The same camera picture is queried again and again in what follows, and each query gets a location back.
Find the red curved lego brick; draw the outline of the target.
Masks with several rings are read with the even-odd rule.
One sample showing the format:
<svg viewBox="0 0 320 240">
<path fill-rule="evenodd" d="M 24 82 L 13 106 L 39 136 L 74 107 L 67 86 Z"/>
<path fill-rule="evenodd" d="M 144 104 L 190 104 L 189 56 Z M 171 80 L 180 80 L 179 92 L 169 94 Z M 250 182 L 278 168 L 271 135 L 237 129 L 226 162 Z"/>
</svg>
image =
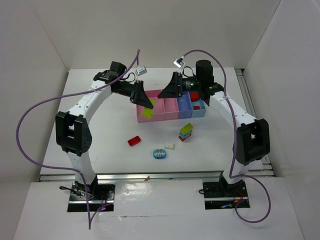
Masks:
<svg viewBox="0 0 320 240">
<path fill-rule="evenodd" d="M 191 92 L 189 95 L 191 102 L 196 102 L 200 99 L 200 96 L 197 92 Z"/>
</svg>

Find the green 2x4 lego brick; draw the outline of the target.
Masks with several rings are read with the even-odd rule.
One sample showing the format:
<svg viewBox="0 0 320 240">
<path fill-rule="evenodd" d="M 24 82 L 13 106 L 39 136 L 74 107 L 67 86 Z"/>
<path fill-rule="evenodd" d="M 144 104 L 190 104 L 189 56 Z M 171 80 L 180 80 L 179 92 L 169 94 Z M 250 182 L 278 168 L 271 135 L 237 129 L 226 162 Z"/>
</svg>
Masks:
<svg viewBox="0 0 320 240">
<path fill-rule="evenodd" d="M 194 126 L 191 123 L 186 124 L 184 127 L 180 129 L 180 133 L 186 135 L 194 129 Z"/>
</svg>

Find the teal lego brick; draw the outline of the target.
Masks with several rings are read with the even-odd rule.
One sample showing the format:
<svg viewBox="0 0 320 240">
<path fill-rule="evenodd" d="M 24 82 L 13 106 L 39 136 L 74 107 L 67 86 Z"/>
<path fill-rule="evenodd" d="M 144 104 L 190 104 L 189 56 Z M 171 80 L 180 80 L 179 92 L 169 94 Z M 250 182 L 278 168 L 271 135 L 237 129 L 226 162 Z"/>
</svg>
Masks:
<svg viewBox="0 0 320 240">
<path fill-rule="evenodd" d="M 185 138 L 185 137 L 187 137 L 187 136 L 190 135 L 190 134 L 192 134 L 192 131 L 190 131 L 190 132 L 188 132 L 188 133 L 186 133 L 186 134 L 183 134 L 182 132 L 180 132 L 178 136 L 181 136 L 181 137 Z"/>
</svg>

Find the red lego base brick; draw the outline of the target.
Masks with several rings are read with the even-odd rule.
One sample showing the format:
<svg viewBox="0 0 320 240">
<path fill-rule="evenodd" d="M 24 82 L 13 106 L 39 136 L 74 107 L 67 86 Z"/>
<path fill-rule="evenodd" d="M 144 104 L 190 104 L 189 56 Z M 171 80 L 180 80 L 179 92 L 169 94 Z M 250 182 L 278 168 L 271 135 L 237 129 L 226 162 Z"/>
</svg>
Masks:
<svg viewBox="0 0 320 240">
<path fill-rule="evenodd" d="M 179 138 L 179 140 L 180 140 L 181 142 L 184 142 L 184 141 L 187 140 L 191 135 L 192 135 L 192 134 L 190 134 L 190 135 L 188 135 L 188 136 L 186 136 L 186 137 L 181 137 L 181 136 L 179 135 L 178 138 Z"/>
</svg>

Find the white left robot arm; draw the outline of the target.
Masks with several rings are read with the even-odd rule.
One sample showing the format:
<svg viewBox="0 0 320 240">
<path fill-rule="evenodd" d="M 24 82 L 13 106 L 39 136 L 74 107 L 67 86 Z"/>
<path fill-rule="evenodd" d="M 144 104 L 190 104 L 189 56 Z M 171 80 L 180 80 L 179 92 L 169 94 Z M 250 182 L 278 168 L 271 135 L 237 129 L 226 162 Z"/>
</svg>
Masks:
<svg viewBox="0 0 320 240">
<path fill-rule="evenodd" d="M 75 185 L 83 190 L 88 187 L 93 192 L 98 184 L 89 156 L 93 142 L 89 129 L 90 120 L 100 105 L 113 93 L 129 98 L 130 102 L 142 107 L 153 108 L 152 102 L 144 90 L 140 80 L 130 83 L 123 79 L 127 67 L 113 61 L 110 68 L 98 72 L 85 94 L 68 111 L 60 111 L 55 116 L 56 143 L 68 156 L 75 172 Z"/>
</svg>

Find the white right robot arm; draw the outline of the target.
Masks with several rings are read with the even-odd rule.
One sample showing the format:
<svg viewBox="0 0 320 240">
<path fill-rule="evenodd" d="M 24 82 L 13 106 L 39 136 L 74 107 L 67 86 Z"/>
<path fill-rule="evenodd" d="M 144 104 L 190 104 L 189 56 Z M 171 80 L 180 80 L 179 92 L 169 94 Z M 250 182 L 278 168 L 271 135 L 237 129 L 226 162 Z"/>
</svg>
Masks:
<svg viewBox="0 0 320 240">
<path fill-rule="evenodd" d="M 194 76 L 184 77 L 175 71 L 157 97 L 179 98 L 186 92 L 198 93 L 199 98 L 233 128 L 232 160 L 220 180 L 227 185 L 237 184 L 243 180 L 252 162 L 261 160 L 270 152 L 268 122 L 250 115 L 228 95 L 225 86 L 215 82 L 214 68 L 209 60 L 196 62 Z"/>
</svg>

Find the small pink bin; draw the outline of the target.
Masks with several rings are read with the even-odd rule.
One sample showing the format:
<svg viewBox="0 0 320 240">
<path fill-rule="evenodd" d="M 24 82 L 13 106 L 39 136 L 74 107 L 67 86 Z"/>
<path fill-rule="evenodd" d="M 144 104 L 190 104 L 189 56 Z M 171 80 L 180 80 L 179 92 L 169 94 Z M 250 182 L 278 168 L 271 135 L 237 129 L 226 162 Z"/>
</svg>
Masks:
<svg viewBox="0 0 320 240">
<path fill-rule="evenodd" d="M 176 120 L 179 117 L 179 107 L 176 98 L 165 98 L 164 100 L 164 119 Z"/>
</svg>

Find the dark blue bin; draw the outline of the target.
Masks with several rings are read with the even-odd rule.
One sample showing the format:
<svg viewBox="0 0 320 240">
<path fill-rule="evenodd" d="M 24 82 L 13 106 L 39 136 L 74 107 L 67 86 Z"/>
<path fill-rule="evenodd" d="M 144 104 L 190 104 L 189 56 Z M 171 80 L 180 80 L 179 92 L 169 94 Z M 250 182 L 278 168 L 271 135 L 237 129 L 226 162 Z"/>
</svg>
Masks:
<svg viewBox="0 0 320 240">
<path fill-rule="evenodd" d="M 188 92 L 184 92 L 181 97 L 177 97 L 177 105 L 178 105 L 178 119 L 188 119 L 191 118 L 193 109 L 190 94 Z"/>
</svg>

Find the large pink bin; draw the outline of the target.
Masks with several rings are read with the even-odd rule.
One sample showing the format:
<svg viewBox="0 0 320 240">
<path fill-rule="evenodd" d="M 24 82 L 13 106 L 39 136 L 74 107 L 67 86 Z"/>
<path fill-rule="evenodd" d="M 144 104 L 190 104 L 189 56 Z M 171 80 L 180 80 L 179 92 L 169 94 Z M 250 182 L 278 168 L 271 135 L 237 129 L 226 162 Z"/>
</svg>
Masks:
<svg viewBox="0 0 320 240">
<path fill-rule="evenodd" d="M 161 89 L 147 90 L 145 92 L 147 97 L 153 104 L 153 109 L 137 105 L 136 116 L 137 116 L 138 123 L 156 122 L 156 121 L 165 120 L 164 100 L 161 98 L 158 98 L 158 94 L 160 92 L 161 92 Z"/>
</svg>

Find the light blue bin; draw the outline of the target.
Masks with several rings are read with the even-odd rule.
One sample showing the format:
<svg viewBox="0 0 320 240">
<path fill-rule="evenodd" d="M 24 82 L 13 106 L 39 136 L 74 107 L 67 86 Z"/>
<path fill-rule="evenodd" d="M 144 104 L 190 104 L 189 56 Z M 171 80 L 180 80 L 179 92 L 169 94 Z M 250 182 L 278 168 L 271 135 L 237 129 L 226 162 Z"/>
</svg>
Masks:
<svg viewBox="0 0 320 240">
<path fill-rule="evenodd" d="M 190 92 L 190 101 L 192 107 L 191 118 L 202 118 L 206 113 L 204 101 L 200 98 L 197 92 Z"/>
</svg>

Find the red flat lego brick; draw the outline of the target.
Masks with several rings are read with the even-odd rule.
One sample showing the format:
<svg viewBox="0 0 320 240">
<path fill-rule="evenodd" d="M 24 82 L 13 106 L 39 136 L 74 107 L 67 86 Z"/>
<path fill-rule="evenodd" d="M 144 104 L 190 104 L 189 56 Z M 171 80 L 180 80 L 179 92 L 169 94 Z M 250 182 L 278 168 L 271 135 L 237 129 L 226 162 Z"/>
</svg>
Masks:
<svg viewBox="0 0 320 240">
<path fill-rule="evenodd" d="M 133 147 L 133 146 L 135 146 L 135 145 L 137 145 L 138 143 L 141 142 L 141 138 L 137 135 L 137 136 L 129 139 L 127 142 L 128 142 L 130 147 Z"/>
</svg>

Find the white lego brick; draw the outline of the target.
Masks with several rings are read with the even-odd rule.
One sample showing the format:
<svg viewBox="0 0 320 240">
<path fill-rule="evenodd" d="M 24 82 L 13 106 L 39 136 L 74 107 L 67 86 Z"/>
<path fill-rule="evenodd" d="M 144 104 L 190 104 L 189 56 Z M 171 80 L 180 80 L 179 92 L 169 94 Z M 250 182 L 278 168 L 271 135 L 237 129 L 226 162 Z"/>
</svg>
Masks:
<svg viewBox="0 0 320 240">
<path fill-rule="evenodd" d="M 172 142 L 165 142 L 164 148 L 165 149 L 169 149 L 169 150 L 174 150 L 175 149 L 175 144 L 172 143 Z"/>
</svg>

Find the teal oval monster brick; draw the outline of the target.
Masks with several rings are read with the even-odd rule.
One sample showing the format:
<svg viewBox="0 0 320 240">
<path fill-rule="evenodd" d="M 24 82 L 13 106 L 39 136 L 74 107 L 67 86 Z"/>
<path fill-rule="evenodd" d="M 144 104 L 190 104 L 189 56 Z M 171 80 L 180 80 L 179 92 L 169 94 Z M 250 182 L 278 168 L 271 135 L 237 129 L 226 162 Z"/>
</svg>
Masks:
<svg viewBox="0 0 320 240">
<path fill-rule="evenodd" d="M 155 159 L 165 159 L 167 156 L 167 152 L 163 148 L 158 148 L 153 151 L 152 155 Z"/>
</svg>

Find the front aluminium rail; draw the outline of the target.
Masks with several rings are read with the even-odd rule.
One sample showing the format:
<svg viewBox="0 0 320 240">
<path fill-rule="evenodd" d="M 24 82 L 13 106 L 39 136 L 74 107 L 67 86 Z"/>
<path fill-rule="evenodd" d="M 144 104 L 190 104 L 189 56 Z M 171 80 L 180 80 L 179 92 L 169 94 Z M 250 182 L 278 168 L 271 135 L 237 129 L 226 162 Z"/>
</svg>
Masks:
<svg viewBox="0 0 320 240">
<path fill-rule="evenodd" d="M 196 171 L 196 172 L 165 172 L 165 173 L 131 173 L 131 174 L 97 174 L 99 181 L 117 180 L 182 180 L 182 179 L 214 179 L 218 178 L 221 171 Z M 65 182 L 74 181 L 75 176 L 71 174 L 41 175 L 40 182 Z"/>
</svg>

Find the aluminium rail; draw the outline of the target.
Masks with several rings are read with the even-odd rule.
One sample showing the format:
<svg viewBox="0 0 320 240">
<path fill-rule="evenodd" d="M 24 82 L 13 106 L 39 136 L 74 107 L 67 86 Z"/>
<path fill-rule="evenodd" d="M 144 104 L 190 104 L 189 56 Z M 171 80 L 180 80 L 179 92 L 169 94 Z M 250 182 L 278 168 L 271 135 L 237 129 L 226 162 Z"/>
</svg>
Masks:
<svg viewBox="0 0 320 240">
<path fill-rule="evenodd" d="M 97 174 L 99 181 L 117 180 L 182 180 L 182 179 L 214 179 L 218 178 L 221 171 L 196 171 L 196 172 L 165 172 L 165 173 L 131 173 L 131 174 Z M 74 181 L 75 176 L 71 174 L 41 175 L 40 182 L 65 182 Z"/>
<path fill-rule="evenodd" d="M 235 70 L 240 90 L 244 99 L 246 112 L 256 117 L 243 69 Z M 270 153 L 269 123 L 264 119 L 255 118 L 252 123 L 242 123 L 236 132 L 236 160 L 247 166 L 253 161 L 263 159 Z"/>
</svg>

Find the right side aluminium rail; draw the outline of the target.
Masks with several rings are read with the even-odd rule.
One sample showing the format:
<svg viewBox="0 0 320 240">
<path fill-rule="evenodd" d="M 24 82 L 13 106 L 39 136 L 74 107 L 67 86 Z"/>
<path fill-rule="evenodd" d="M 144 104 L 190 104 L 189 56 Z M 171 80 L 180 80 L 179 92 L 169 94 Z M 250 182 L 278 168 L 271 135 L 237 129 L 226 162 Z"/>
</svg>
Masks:
<svg viewBox="0 0 320 240">
<path fill-rule="evenodd" d="M 256 117 L 243 69 L 235 70 L 240 90 L 244 99 L 246 112 Z M 242 123 L 236 132 L 236 160 L 247 166 L 253 161 L 263 159 L 270 153 L 269 123 L 264 119 L 255 118 L 252 123 Z"/>
</svg>

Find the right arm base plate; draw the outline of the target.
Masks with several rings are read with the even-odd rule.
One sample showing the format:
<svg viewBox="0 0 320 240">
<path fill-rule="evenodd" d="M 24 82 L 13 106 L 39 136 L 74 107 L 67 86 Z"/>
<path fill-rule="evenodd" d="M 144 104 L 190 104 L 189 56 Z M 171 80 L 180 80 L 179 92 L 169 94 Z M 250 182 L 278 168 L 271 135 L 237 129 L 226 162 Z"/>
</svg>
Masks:
<svg viewBox="0 0 320 240">
<path fill-rule="evenodd" d="M 220 182 L 203 182 L 202 188 L 198 190 L 204 197 L 206 210 L 250 208 L 247 186 L 242 180 L 231 187 Z"/>
</svg>

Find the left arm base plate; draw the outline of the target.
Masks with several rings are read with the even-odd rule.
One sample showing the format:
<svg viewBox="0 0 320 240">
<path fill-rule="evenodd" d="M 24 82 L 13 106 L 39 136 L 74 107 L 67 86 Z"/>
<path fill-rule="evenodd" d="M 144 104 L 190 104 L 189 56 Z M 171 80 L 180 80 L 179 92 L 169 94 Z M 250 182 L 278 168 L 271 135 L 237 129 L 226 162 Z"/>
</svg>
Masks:
<svg viewBox="0 0 320 240">
<path fill-rule="evenodd" d="M 99 210 L 100 212 L 113 212 L 115 188 L 116 185 L 114 183 L 99 184 L 95 193 L 89 193 L 88 204 L 90 212 L 95 212 L 98 208 L 101 208 Z M 81 213 L 87 211 L 86 193 L 84 190 L 77 188 L 74 183 L 71 187 L 60 186 L 59 189 L 69 192 L 68 213 Z"/>
</svg>

